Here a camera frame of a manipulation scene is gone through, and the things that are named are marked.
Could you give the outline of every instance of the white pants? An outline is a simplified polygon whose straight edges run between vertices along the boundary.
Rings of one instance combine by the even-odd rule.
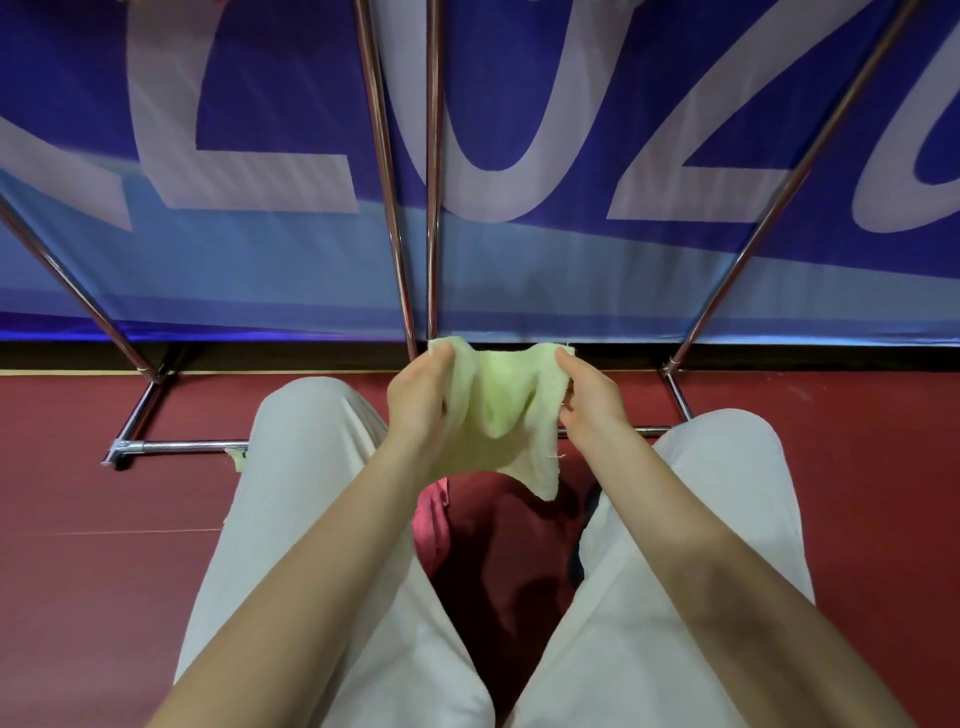
[[[373,408],[337,379],[299,379],[263,401],[177,678],[386,433]],[[740,410],[711,412],[664,435],[656,449],[812,600],[800,511],[768,424]],[[743,726],[606,496],[580,555],[587,579],[507,725]],[[338,727],[493,726],[490,696],[420,566],[409,528],[378,576],[314,718],[314,725]]]

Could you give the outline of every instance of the person's left hand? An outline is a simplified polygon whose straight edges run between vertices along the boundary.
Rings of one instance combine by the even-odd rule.
[[[453,356],[453,345],[444,341],[410,362],[387,387],[389,437],[415,449],[425,470],[444,445],[444,384]]]

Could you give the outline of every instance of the chrome pole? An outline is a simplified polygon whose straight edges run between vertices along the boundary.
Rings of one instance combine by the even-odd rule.
[[[643,437],[660,437],[673,429],[670,425],[635,425],[634,431]],[[566,427],[557,427],[557,437],[566,440]]]
[[[444,151],[444,1],[426,0],[426,309],[427,339],[440,309],[440,212]]]
[[[130,440],[122,443],[117,451],[122,456],[174,455],[197,452],[224,452],[227,449],[247,451],[249,440]]]
[[[690,328],[686,338],[677,349],[677,352],[669,358],[666,365],[663,367],[663,372],[666,375],[673,375],[676,373],[677,369],[683,365],[690,346],[700,335],[704,325],[707,323],[707,321],[709,321],[717,307],[721,302],[723,302],[724,298],[730,292],[731,286],[743,272],[744,266],[747,264],[747,261],[750,260],[751,255],[754,254],[757,245],[763,240],[764,237],[766,237],[774,223],[777,222],[778,218],[780,218],[783,210],[793,199],[794,195],[797,194],[797,191],[800,189],[800,187],[804,184],[814,162],[823,151],[829,139],[833,136],[833,133],[839,128],[840,122],[843,120],[847,111],[850,110],[853,100],[870,80],[871,76],[873,76],[874,71],[876,71],[876,67],[886,55],[887,51],[890,50],[890,47],[893,45],[894,41],[900,35],[900,32],[903,30],[903,27],[906,25],[910,14],[917,8],[919,4],[920,0],[903,0],[900,3],[900,6],[897,8],[897,12],[895,13],[893,19],[888,23],[883,35],[874,45],[874,49],[871,51],[870,56],[863,62],[863,65],[860,66],[860,70],[857,72],[856,76],[853,77],[853,80],[847,87],[847,92],[844,93],[840,101],[837,102],[832,113],[828,117],[827,121],[824,122],[820,132],[810,143],[809,148],[806,150],[806,153],[801,158],[800,162],[786,176],[777,191],[774,192],[773,197],[771,197],[766,210],[760,218],[760,221],[756,224],[754,231],[747,239],[746,244],[737,254],[736,258],[733,259],[733,263],[727,270],[727,273],[710,294],[707,302],[704,304],[703,309],[700,311],[700,315],[697,316],[696,321],[694,321],[693,326]]]
[[[383,72],[376,49],[373,22],[368,0],[353,0],[356,18],[357,44],[360,47],[360,64],[363,66],[364,85],[367,87],[367,107],[373,130],[373,146],[376,163],[380,170],[380,187],[383,189],[383,213],[387,218],[387,231],[394,254],[396,288],[400,295],[403,313],[403,334],[410,359],[417,358],[417,330],[414,311],[410,304],[410,289],[407,286],[406,265],[403,261],[403,240],[400,236],[399,204],[396,201],[394,181],[394,158],[390,149],[390,129],[387,125],[387,103],[383,92]]]
[[[677,406],[680,408],[680,414],[684,416],[684,420],[690,422],[693,419],[693,413],[690,411],[690,405],[686,403],[684,398],[684,393],[680,391],[680,385],[677,383],[676,379],[673,378],[673,375],[669,372],[662,372],[663,379],[666,381],[667,386],[670,388],[670,394],[673,395],[674,401],[677,403]]]
[[[159,385],[161,375],[157,372],[153,364],[141,354],[131,343],[124,333],[116,327],[110,320],[93,297],[84,289],[80,283],[74,279],[66,267],[57,257],[50,252],[50,249],[43,243],[39,235],[33,228],[27,224],[20,214],[13,209],[13,206],[0,194],[0,219],[4,225],[13,233],[13,235],[23,244],[23,247],[30,251],[31,255],[47,269],[55,278],[57,278],[64,288],[73,296],[76,301],[86,309],[86,312],[112,341],[116,348],[127,357],[127,360],[136,368],[136,370],[146,377],[152,384]]]
[[[163,359],[160,361],[160,366],[157,367],[159,381],[151,381],[147,384],[147,388],[143,394],[140,395],[140,399],[133,408],[133,412],[130,413],[127,421],[123,427],[120,428],[119,434],[110,444],[110,449],[107,450],[107,454],[104,455],[104,459],[100,463],[101,465],[106,465],[111,468],[120,467],[121,460],[125,454],[123,451],[124,446],[131,438],[136,437],[146,423],[149,422],[160,400],[163,399],[167,387],[174,379],[173,372],[182,353],[182,349],[183,347],[179,344],[171,345],[167,349],[166,354],[163,355]]]

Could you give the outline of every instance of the forearm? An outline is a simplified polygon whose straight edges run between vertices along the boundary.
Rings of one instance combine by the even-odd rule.
[[[416,507],[418,454],[391,440],[183,674],[151,728],[303,725]]]
[[[588,461],[749,725],[913,725],[829,621],[641,438],[617,431]]]

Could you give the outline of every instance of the towel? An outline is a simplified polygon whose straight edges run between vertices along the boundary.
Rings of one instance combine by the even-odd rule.
[[[569,377],[557,364],[559,344],[523,352],[477,352],[459,336],[445,384],[447,443],[431,480],[467,471],[496,471],[553,500],[560,482],[557,415]],[[564,347],[573,354],[573,349]]]

